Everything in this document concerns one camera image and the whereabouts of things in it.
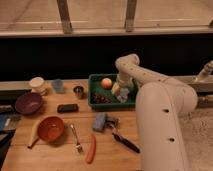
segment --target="green basket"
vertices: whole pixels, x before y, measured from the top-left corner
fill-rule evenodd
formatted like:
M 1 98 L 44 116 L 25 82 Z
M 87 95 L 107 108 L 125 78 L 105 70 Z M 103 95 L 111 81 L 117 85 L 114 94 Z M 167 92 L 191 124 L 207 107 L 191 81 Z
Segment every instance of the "green basket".
M 110 78 L 114 84 L 117 74 L 91 74 L 89 76 L 88 104 L 93 109 L 134 108 L 138 91 L 137 84 L 133 82 L 134 84 L 133 87 L 130 88 L 128 100 L 125 103 L 121 103 L 112 95 L 111 90 L 106 90 L 101 87 L 101 80 L 106 77 Z M 98 93 L 106 97 L 111 103 L 95 103 L 92 97 L 93 93 Z

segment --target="fork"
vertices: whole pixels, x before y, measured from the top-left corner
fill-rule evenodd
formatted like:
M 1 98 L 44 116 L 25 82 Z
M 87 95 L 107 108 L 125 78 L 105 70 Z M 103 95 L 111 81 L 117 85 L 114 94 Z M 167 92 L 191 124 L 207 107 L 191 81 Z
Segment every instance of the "fork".
M 72 133 L 73 133 L 73 135 L 75 137 L 76 149 L 78 150 L 79 153 L 81 153 L 81 152 L 83 152 L 83 148 L 82 148 L 82 146 L 81 146 L 81 144 L 79 142 L 79 139 L 78 139 L 74 124 L 70 124 L 70 128 L 71 128 Z

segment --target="red bowl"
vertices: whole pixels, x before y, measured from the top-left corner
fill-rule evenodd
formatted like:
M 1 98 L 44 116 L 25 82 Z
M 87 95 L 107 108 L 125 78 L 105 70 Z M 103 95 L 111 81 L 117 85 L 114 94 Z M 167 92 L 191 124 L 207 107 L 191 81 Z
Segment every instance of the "red bowl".
M 45 118 L 38 126 L 38 137 L 46 142 L 53 142 L 64 132 L 64 122 L 57 116 Z

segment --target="purple bowl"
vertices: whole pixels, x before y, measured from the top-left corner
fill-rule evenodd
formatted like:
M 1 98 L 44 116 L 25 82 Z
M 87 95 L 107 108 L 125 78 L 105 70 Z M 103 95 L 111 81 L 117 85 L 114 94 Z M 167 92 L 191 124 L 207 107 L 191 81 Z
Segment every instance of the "purple bowl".
M 27 92 L 18 97 L 15 103 L 17 112 L 28 115 L 36 112 L 42 105 L 42 97 L 39 93 Z

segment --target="white cup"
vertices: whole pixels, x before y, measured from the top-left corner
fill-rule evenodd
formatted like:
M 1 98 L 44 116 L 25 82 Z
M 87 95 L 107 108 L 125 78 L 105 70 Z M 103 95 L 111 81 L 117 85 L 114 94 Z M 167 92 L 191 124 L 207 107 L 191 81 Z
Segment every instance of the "white cup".
M 29 82 L 29 85 L 32 88 L 32 92 L 36 92 L 41 95 L 45 95 L 47 92 L 44 84 L 45 84 L 45 81 L 42 77 L 34 77 Z

